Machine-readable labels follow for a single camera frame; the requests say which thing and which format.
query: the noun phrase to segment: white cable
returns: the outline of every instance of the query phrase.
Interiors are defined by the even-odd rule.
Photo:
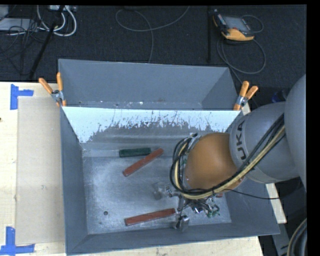
[[[43,28],[43,27],[38,27],[38,29],[40,29],[40,30],[45,30],[45,31],[49,31],[50,28],[49,28],[49,27],[43,22],[43,20],[42,20],[42,17],[41,17],[40,12],[39,12],[39,5],[38,5],[38,4],[37,4],[37,6],[36,6],[36,13],[37,13],[37,15],[38,15],[39,20],[41,21],[41,24],[44,26],[44,28]],[[54,32],[63,29],[64,26],[65,26],[65,24],[66,24],[66,17],[65,17],[65,15],[64,15],[63,13],[61,13],[61,15],[62,15],[62,18],[63,18],[63,23],[62,23],[62,25],[61,25],[60,27],[54,29],[54,30],[53,30]]]
[[[72,35],[76,32],[76,30],[77,30],[77,20],[76,20],[76,17],[75,17],[74,14],[70,11],[70,8],[69,8],[68,6],[65,6],[64,8],[67,10],[67,12],[68,12],[68,13],[70,14],[70,16],[72,17],[72,20],[73,20],[73,23],[74,23],[74,28],[73,28],[72,32],[70,32],[70,33],[68,33],[68,34],[62,34],[62,33],[56,32],[56,31],[61,30],[61,29],[66,25],[65,15],[64,15],[63,13],[61,13],[62,18],[63,18],[63,24],[62,24],[60,27],[58,27],[58,28],[56,28],[56,29],[53,30],[53,33],[54,33],[56,36],[59,36],[59,37],[69,37],[69,36],[72,36]],[[40,15],[40,13],[39,13],[39,5],[37,5],[37,14],[38,14],[38,18],[41,20],[41,24],[45,27],[45,28],[39,27],[39,29],[49,31],[50,28],[43,22],[43,20],[42,20],[42,18],[41,18],[41,15]]]

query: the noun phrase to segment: black carpet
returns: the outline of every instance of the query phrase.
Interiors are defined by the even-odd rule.
[[[219,55],[222,45],[228,63],[240,70],[232,69],[236,73],[232,73],[236,89],[240,89],[243,80],[259,87],[252,105],[256,108],[271,103],[274,93],[286,94],[306,73],[307,5],[217,5],[210,6],[209,11],[206,5],[124,7],[78,5],[74,12],[75,34],[52,36],[32,79],[30,71],[48,32],[39,30],[15,36],[1,31],[0,81],[37,81],[44,77],[53,83],[58,59],[227,66]],[[39,23],[36,5],[18,4],[10,8],[13,10],[9,17],[32,18]],[[214,9],[224,15],[246,16],[252,31],[261,30],[261,23],[263,30],[255,34],[255,41],[233,45],[227,44],[213,25],[208,44],[208,13]],[[40,5],[39,12],[49,26],[55,12],[48,11],[47,5]],[[64,29],[69,33],[74,24],[70,15],[64,13]]]

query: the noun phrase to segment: black cable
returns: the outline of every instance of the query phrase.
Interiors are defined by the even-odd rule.
[[[252,197],[252,198],[258,198],[258,199],[265,199],[265,200],[280,199],[280,197],[260,197],[260,196],[256,196],[256,195],[253,195],[253,194],[247,194],[247,193],[243,193],[243,192],[239,192],[239,191],[236,191],[236,190],[233,190],[233,189],[227,189],[227,188],[225,190],[236,192],[238,194],[242,194],[242,195],[245,195],[245,196],[249,196],[249,197]]]
[[[295,255],[295,247],[297,244],[297,241],[301,237],[301,235],[307,230],[307,218],[305,218],[300,225],[297,227],[297,229],[294,231],[293,235],[291,236],[288,250],[287,250],[287,256],[294,256]]]
[[[233,66],[233,65],[231,65],[230,64],[230,62],[227,60],[227,56],[226,56],[226,53],[225,53],[225,49],[224,49],[224,47],[223,47],[223,39],[222,39],[222,37],[220,37],[219,38],[219,40],[217,41],[217,43],[216,43],[216,50],[217,50],[217,53],[219,54],[219,56],[220,56],[220,58],[230,67],[230,69],[233,69],[233,70],[235,70],[235,71],[238,71],[238,72],[240,72],[240,73],[243,73],[243,74],[247,74],[247,75],[255,75],[255,74],[258,74],[258,73],[260,73],[264,68],[265,68],[265,66],[266,66],[266,63],[267,63],[267,57],[266,57],[266,53],[265,53],[265,50],[262,48],[262,46],[257,42],[257,40],[255,40],[255,39],[253,39],[252,40],[253,42],[255,42],[258,46],[259,46],[259,48],[260,48],[260,50],[261,50],[261,52],[262,52],[262,54],[263,54],[263,65],[262,65],[262,67],[259,69],[259,70],[257,70],[257,71],[251,71],[251,72],[249,72],[249,71],[243,71],[243,70],[241,70],[241,69],[239,69],[239,68],[236,68],[235,66]]]
[[[65,5],[64,5],[64,4],[61,4],[61,5],[59,6],[59,9],[58,9],[56,15],[54,16],[53,22],[52,22],[52,24],[51,24],[50,31],[49,31],[48,35],[46,36],[45,41],[44,41],[44,43],[43,43],[43,45],[42,45],[42,47],[41,47],[41,49],[40,49],[40,52],[38,53],[38,55],[37,55],[37,57],[36,57],[33,65],[32,65],[32,68],[31,68],[31,70],[30,70],[29,80],[32,80],[33,77],[34,77],[34,74],[35,74],[35,72],[36,72],[36,69],[37,69],[37,67],[38,67],[38,64],[39,64],[39,62],[40,62],[40,60],[41,60],[41,58],[42,58],[42,55],[43,55],[45,49],[47,48],[47,45],[48,45],[48,43],[49,43],[49,41],[50,41],[50,38],[52,37],[52,35],[53,35],[53,33],[54,33],[54,29],[55,29],[55,27],[56,27],[56,24],[58,23],[58,19],[59,19],[59,17],[60,17],[60,15],[61,15],[61,13],[62,13],[62,11],[63,11],[64,8],[65,8]]]

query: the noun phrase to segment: power cord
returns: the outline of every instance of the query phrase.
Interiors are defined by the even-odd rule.
[[[184,13],[183,13],[179,18],[177,18],[176,20],[174,20],[174,21],[172,21],[172,22],[170,22],[170,23],[168,23],[168,24],[165,24],[165,25],[162,25],[162,26],[158,26],[158,27],[151,27],[148,19],[147,19],[142,13],[140,13],[139,11],[137,11],[135,8],[133,8],[133,9],[125,8],[125,9],[120,9],[120,10],[118,10],[118,11],[116,12],[116,14],[115,14],[115,20],[116,20],[116,22],[117,22],[121,27],[123,27],[123,28],[126,29],[126,30],[133,31],[133,32],[149,32],[149,31],[151,32],[151,50],[150,50],[150,55],[149,55],[149,59],[148,59],[148,63],[150,63],[150,62],[151,62],[151,59],[152,59],[153,50],[154,50],[154,34],[153,34],[153,31],[154,31],[154,30],[163,29],[163,28],[165,28],[165,27],[171,26],[172,24],[178,22],[180,19],[182,19],[182,18],[185,16],[185,14],[186,14],[187,11],[189,10],[189,8],[190,8],[190,5],[186,8],[186,10],[184,11]],[[130,27],[127,27],[127,26],[121,24],[121,22],[119,21],[118,15],[119,15],[119,13],[122,12],[122,11],[129,11],[129,12],[134,11],[135,13],[139,14],[139,15],[140,15],[141,17],[143,17],[144,20],[147,22],[149,28],[148,28],[148,29],[133,29],[133,28],[130,28]]]
[[[72,35],[74,35],[77,31],[77,20],[76,20],[76,17],[74,16],[74,14],[72,13],[72,11],[70,10],[69,6],[65,6],[64,7],[66,9],[66,11],[68,12],[68,14],[71,16],[72,18],[72,21],[73,21],[73,30],[70,32],[70,33],[59,33],[57,31],[60,31],[62,30],[65,25],[66,25],[66,17],[63,13],[61,13],[61,16],[62,16],[62,19],[63,19],[63,23],[61,26],[59,27],[56,27],[54,30],[53,30],[53,34],[56,35],[56,36],[59,36],[59,37],[70,37]],[[36,6],[36,11],[37,11],[37,16],[40,20],[40,25],[43,26],[39,26],[38,29],[40,30],[45,30],[45,31],[50,31],[50,28],[46,25],[46,23],[43,21],[43,18],[42,16],[40,15],[40,11],[39,11],[39,5]]]

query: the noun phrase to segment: wooden table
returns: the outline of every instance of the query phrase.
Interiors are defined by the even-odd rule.
[[[25,232],[30,233],[30,231],[36,232],[36,230],[32,229],[31,227],[26,225],[25,229],[21,228],[24,224],[21,220],[23,220],[24,214],[27,214],[26,212],[20,212],[18,211],[17,204],[19,205],[21,203],[20,200],[23,198],[23,194],[19,195],[19,187],[17,186],[17,174],[21,170],[18,169],[19,166],[19,159],[23,159],[23,152],[19,152],[19,159],[18,159],[18,145],[21,144],[21,141],[18,141],[18,134],[30,134],[30,136],[34,136],[34,143],[36,144],[38,142],[42,142],[44,145],[46,145],[46,137],[40,137],[41,132],[33,133],[33,129],[37,131],[36,127],[33,127],[33,124],[30,123],[29,125],[25,125],[24,127],[19,127],[19,108],[22,112],[22,108],[24,105],[26,106],[26,103],[18,105],[18,109],[10,110],[10,92],[11,92],[11,84],[14,84],[15,86],[19,87],[19,90],[24,89],[30,89],[34,91],[34,94],[32,97],[18,97],[18,103],[23,103],[24,98],[29,98],[27,105],[27,108],[29,109],[30,113],[34,113],[34,111],[38,111],[38,113],[41,113],[43,104],[45,104],[46,108],[50,108],[55,113],[55,109],[57,108],[54,100],[51,98],[51,96],[43,89],[43,87],[39,83],[24,83],[24,82],[0,82],[0,245],[4,245],[5,243],[5,231],[6,227],[10,226],[13,228],[16,228],[16,236],[20,237],[16,240],[17,245],[19,244],[19,240],[21,239],[21,236],[19,236],[18,232],[23,233]],[[55,90],[58,88],[57,84],[51,83],[51,87]],[[42,116],[41,120],[37,120],[37,122],[43,122],[43,126],[41,129],[50,129],[49,127],[46,127],[48,124],[48,120],[46,120],[46,116]],[[53,120],[53,123],[59,124],[59,119]],[[60,143],[60,132],[55,131],[56,134],[55,140],[52,140],[49,143]],[[54,156],[56,155],[56,161],[53,161],[53,163],[50,163],[49,169],[44,166],[43,168],[46,169],[47,173],[46,175],[50,175],[48,172],[54,171],[54,174],[56,177],[60,177],[61,172],[61,161],[60,159],[60,148],[58,146],[56,148],[47,148],[44,153],[39,154],[37,156],[37,163],[42,164],[46,161],[41,161],[41,158],[47,158],[48,156]],[[35,167],[34,172],[39,172],[39,166]],[[41,175],[42,173],[39,172],[38,176],[41,182]],[[36,186],[39,191],[46,191],[47,194],[43,194],[44,197],[52,197],[53,194],[49,194],[49,188],[45,185],[42,185],[41,188],[39,188],[39,184],[36,184],[36,181],[34,184],[30,185]],[[268,184],[267,185],[269,194],[271,197],[277,197],[278,193],[274,186],[274,184]],[[54,205],[52,205],[53,200],[43,200],[41,198],[41,194],[37,198],[33,198],[32,202],[30,202],[30,211],[34,211],[34,215],[40,215],[41,211],[51,211]],[[286,217],[284,215],[281,203],[279,200],[272,200],[271,201],[274,213],[277,217],[278,223],[286,223]],[[61,204],[61,201],[57,200],[55,204]],[[63,217],[61,218],[55,218],[55,221],[61,222],[61,225],[63,224]],[[52,220],[52,216],[48,215],[42,215],[42,220],[46,225],[50,228],[50,221]],[[34,220],[31,218],[26,219],[26,224],[31,224]],[[38,225],[39,232],[46,231],[46,228],[44,228],[40,223]],[[61,239],[56,239],[54,234],[51,236],[51,240],[47,239],[47,241],[43,242],[37,242],[35,243],[35,252],[30,253],[29,255],[65,255],[65,244],[64,241]],[[132,250],[122,250],[122,251],[112,251],[112,252],[104,252],[104,253],[97,253],[95,254],[97,256],[207,256],[207,255],[223,255],[223,256],[262,256],[262,249],[260,247],[260,243],[258,240],[258,237],[242,237],[237,239],[225,239],[225,240],[215,240],[215,241],[209,241],[209,242],[196,242],[196,243],[188,243],[188,244],[180,244],[180,245],[171,245],[171,246],[162,246],[162,247],[150,247],[150,248],[143,248],[143,249],[132,249]]]

